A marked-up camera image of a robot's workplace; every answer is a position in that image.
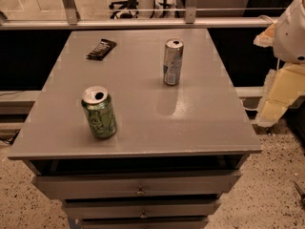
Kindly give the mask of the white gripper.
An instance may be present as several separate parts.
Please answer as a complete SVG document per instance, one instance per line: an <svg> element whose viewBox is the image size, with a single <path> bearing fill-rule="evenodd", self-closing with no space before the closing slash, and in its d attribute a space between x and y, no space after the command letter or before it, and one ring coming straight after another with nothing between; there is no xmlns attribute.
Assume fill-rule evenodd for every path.
<svg viewBox="0 0 305 229"><path fill-rule="evenodd" d="M269 70L266 75L256 115L256 124L260 127L276 124L305 92L304 1L294 0L281 14L276 25L270 25L254 39L254 44L258 47L274 46L276 58L291 62L285 63L278 71Z"/></svg>

